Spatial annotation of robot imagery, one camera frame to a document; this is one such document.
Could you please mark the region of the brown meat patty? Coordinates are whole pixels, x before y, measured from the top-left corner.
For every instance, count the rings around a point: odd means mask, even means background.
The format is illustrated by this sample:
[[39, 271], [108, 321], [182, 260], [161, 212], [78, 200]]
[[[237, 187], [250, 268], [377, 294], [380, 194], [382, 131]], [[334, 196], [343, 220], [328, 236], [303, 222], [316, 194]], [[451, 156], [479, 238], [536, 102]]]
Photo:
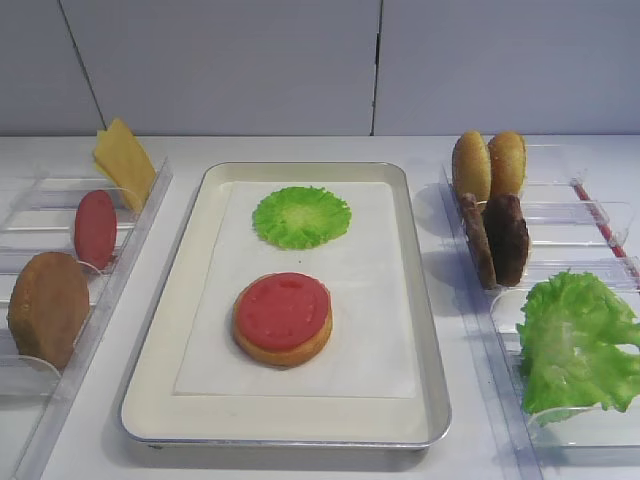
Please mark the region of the brown meat patty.
[[483, 220], [497, 283], [508, 287], [517, 285], [523, 275], [530, 244], [519, 198], [514, 194], [490, 198]]
[[476, 197], [472, 193], [464, 193], [459, 197], [459, 205], [480, 283], [484, 289], [494, 289], [497, 280], [493, 257]]

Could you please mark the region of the flat round green lettuce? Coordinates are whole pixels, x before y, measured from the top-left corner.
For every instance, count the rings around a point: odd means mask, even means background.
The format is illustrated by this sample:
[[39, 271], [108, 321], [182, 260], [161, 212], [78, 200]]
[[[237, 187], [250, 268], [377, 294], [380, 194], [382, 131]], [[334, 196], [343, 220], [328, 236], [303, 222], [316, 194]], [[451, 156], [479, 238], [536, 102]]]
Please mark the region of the flat round green lettuce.
[[252, 213], [257, 236], [280, 249], [306, 250], [344, 235], [348, 203], [324, 187], [290, 186], [264, 197]]

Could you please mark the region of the front yellow cheese slice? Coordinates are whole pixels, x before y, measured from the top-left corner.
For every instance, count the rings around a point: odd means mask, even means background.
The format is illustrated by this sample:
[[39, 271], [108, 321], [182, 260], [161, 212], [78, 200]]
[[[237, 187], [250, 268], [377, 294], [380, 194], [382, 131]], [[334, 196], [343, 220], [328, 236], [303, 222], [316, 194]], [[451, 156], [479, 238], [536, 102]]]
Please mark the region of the front yellow cheese slice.
[[97, 170], [122, 188], [126, 206], [140, 213], [156, 178], [147, 152], [127, 129], [99, 130], [96, 140], [93, 156]]

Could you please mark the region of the yellow cheese slice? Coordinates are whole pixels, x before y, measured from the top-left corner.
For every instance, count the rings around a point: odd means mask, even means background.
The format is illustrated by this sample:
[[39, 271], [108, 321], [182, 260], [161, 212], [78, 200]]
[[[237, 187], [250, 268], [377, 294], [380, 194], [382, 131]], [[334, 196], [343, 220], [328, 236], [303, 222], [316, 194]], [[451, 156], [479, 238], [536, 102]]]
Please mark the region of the yellow cheese slice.
[[156, 178], [147, 152], [127, 129], [99, 130], [96, 140], [93, 156], [97, 170], [122, 188], [126, 206], [140, 213]]
[[100, 146], [108, 142], [117, 144], [134, 140], [135, 136], [129, 126], [120, 118], [114, 118], [106, 130], [96, 132], [96, 145]]

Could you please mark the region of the upright red tomato slice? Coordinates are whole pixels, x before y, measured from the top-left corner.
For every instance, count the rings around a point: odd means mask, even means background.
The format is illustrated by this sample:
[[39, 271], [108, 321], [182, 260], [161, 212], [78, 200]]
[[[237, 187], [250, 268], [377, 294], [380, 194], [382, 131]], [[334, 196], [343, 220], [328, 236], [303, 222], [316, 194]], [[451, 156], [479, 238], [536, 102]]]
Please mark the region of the upright red tomato slice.
[[117, 216], [110, 195], [104, 190], [86, 194], [75, 215], [74, 246], [78, 258], [99, 270], [105, 269], [114, 252]]

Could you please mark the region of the rear yellow cheese slice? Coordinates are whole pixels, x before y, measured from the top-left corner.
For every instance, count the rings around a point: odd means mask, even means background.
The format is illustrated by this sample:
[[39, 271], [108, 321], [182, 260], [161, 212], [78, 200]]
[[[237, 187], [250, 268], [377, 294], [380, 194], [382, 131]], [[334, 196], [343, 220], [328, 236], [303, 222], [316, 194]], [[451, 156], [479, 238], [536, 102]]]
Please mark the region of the rear yellow cheese slice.
[[129, 126], [120, 118], [114, 118], [106, 130], [96, 132], [96, 145], [100, 146], [108, 142], [117, 144], [134, 140], [135, 136]]

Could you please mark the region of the bottom bun on tray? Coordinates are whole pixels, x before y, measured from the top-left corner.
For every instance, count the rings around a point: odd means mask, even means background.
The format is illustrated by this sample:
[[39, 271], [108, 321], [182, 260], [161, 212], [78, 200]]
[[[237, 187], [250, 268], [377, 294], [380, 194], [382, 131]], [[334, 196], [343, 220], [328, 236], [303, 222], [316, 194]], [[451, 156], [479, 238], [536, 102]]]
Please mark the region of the bottom bun on tray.
[[239, 332], [239, 329], [235, 326], [235, 323], [234, 323], [235, 307], [237, 306], [237, 303], [241, 297], [241, 294], [244, 293], [246, 288], [237, 297], [233, 306], [232, 334], [237, 345], [253, 360], [259, 363], [277, 366], [277, 367], [287, 367], [287, 368], [296, 367], [312, 359], [325, 347], [325, 345], [327, 344], [331, 336], [332, 328], [333, 328], [332, 302], [331, 302], [328, 317], [326, 319], [326, 323], [324, 324], [322, 329], [316, 335], [314, 335], [312, 338], [302, 343], [301, 345], [291, 350], [271, 351], [271, 350], [261, 349], [251, 344], [247, 339], [245, 339], [241, 335], [241, 333]]

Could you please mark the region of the white paper tray liner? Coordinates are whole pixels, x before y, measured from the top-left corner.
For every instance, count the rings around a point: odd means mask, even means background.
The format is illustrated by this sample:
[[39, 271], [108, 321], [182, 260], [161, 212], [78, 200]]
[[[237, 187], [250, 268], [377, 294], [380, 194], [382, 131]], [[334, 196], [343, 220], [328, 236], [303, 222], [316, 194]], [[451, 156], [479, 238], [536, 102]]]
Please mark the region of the white paper tray liner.
[[[181, 394], [410, 398], [415, 393], [411, 314], [392, 190], [382, 182], [329, 183], [352, 218], [339, 238], [309, 250], [260, 240], [252, 213], [273, 182], [233, 182], [213, 246], [175, 389]], [[255, 279], [299, 272], [332, 299], [333, 331], [307, 363], [277, 369], [250, 359], [233, 341], [229, 312]]]

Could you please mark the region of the left sesame bun top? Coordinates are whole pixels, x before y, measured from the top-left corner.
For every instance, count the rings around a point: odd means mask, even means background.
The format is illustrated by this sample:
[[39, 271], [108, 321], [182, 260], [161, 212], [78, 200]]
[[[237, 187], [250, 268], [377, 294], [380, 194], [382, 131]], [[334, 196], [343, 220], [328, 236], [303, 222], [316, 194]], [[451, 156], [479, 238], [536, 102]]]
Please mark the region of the left sesame bun top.
[[491, 165], [488, 147], [476, 130], [466, 131], [452, 152], [452, 184], [458, 196], [473, 194], [486, 202], [491, 190]]

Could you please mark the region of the sesame bun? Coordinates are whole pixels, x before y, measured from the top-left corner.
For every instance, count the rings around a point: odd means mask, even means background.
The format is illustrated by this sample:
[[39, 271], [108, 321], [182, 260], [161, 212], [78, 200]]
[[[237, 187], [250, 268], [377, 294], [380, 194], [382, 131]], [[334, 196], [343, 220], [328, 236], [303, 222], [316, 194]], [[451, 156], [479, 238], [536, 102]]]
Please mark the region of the sesame bun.
[[516, 131], [500, 132], [489, 141], [488, 150], [491, 160], [490, 197], [518, 194], [526, 175], [524, 137]]
[[473, 194], [486, 202], [491, 190], [491, 165], [488, 147], [476, 130], [466, 131], [452, 152], [452, 184], [458, 196]]

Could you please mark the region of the right sesame bun top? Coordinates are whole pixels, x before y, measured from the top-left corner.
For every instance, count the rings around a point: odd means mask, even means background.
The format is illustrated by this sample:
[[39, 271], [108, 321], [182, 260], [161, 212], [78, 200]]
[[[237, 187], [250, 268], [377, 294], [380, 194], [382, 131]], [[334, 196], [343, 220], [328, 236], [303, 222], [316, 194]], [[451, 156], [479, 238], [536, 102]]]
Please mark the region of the right sesame bun top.
[[516, 131], [500, 132], [489, 141], [488, 150], [491, 160], [490, 197], [518, 194], [526, 175], [524, 137]]

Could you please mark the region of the left clear acrylic rack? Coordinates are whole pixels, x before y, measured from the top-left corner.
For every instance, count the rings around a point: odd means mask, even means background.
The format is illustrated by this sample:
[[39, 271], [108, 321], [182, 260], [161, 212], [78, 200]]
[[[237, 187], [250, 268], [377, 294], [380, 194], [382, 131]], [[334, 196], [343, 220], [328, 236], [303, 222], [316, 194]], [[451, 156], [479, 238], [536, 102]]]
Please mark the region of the left clear acrylic rack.
[[8, 312], [18, 275], [36, 254], [74, 254], [73, 227], [82, 198], [106, 191], [117, 215], [115, 251], [99, 270], [87, 264], [90, 311], [69, 366], [19, 354], [6, 323], [1, 325], [1, 476], [37, 479], [46, 466], [113, 310], [129, 279], [172, 179], [163, 161], [146, 205], [129, 209], [124, 191], [94, 174], [56, 177], [38, 173], [1, 183], [1, 312]]

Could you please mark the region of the clear acrylic rack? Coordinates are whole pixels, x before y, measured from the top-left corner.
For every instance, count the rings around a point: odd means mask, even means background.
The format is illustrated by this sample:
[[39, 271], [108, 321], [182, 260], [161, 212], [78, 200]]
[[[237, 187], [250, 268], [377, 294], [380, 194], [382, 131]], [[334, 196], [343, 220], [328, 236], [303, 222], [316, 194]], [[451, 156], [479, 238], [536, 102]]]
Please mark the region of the clear acrylic rack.
[[514, 287], [481, 288], [455, 200], [449, 162], [442, 163], [439, 187], [452, 241], [474, 309], [497, 390], [500, 416], [517, 457], [521, 479], [635, 479], [639, 475], [639, 406], [625, 412], [560, 407], [536, 414], [522, 408], [526, 381], [518, 324], [529, 291], [561, 272], [596, 275], [630, 307], [639, 289], [613, 255], [596, 223], [571, 186], [578, 180], [608, 216], [609, 226], [639, 268], [639, 156], [637, 141], [600, 138], [586, 145], [543, 142], [528, 150], [521, 204], [531, 246], [523, 277]]
[[82, 198], [106, 191], [117, 215], [115, 251], [99, 270], [87, 264], [90, 311], [69, 366], [19, 354], [6, 323], [1, 325], [1, 476], [37, 479], [46, 466], [113, 310], [129, 279], [172, 179], [163, 161], [146, 205], [129, 209], [124, 191], [94, 174], [56, 177], [38, 173], [1, 183], [1, 312], [8, 312], [18, 275], [36, 254], [74, 254], [73, 227]]

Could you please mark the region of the red rod in rack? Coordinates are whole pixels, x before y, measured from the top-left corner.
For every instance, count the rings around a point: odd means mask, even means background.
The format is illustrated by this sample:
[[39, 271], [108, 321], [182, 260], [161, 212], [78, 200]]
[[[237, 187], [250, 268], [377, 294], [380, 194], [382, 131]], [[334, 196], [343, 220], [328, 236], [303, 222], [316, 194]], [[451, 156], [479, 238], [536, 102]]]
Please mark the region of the red rod in rack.
[[577, 197], [581, 201], [588, 203], [587, 209], [591, 213], [602, 238], [606, 241], [613, 255], [625, 266], [626, 271], [636, 284], [636, 289], [639, 289], [639, 268], [636, 267], [633, 261], [627, 256], [624, 248], [614, 235], [613, 230], [609, 226], [608, 216], [602, 211], [598, 202], [589, 196], [584, 186], [578, 180], [572, 180], [571, 186]]

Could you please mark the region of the right clear acrylic rack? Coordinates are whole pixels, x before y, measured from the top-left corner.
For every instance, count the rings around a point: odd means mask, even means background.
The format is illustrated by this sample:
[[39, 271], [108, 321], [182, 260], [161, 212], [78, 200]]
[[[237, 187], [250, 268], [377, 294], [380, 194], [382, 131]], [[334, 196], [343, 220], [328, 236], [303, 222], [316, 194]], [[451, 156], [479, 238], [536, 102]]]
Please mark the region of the right clear acrylic rack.
[[543, 142], [528, 150], [521, 204], [531, 246], [523, 277], [514, 287], [481, 288], [455, 200], [449, 162], [442, 163], [439, 187], [452, 241], [474, 309], [497, 390], [500, 416], [517, 457], [521, 479], [635, 479], [639, 475], [639, 406], [625, 412], [560, 407], [536, 414], [522, 408], [526, 381], [518, 324], [529, 291], [561, 272], [596, 275], [630, 307], [639, 289], [613, 255], [596, 223], [571, 186], [578, 180], [608, 216], [609, 226], [639, 268], [639, 156], [637, 141], [600, 138], [586, 145]]

